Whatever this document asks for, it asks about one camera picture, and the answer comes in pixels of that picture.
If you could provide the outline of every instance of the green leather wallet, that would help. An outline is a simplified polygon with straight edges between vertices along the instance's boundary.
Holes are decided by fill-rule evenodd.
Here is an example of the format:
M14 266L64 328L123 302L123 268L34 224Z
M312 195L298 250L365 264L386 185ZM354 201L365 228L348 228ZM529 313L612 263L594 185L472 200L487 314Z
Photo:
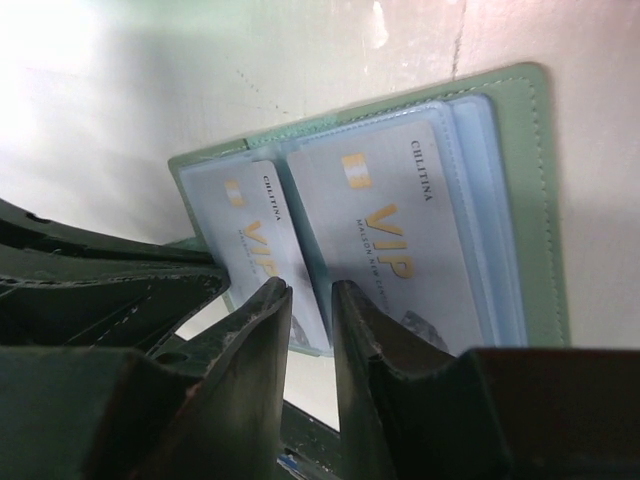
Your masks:
M196 231L195 241L203 245L204 237L181 183L182 168L324 132L428 100L450 100L472 93L488 96L497 118L529 344L568 345L551 108L545 72L535 64L514 65L421 89L172 158L169 168Z

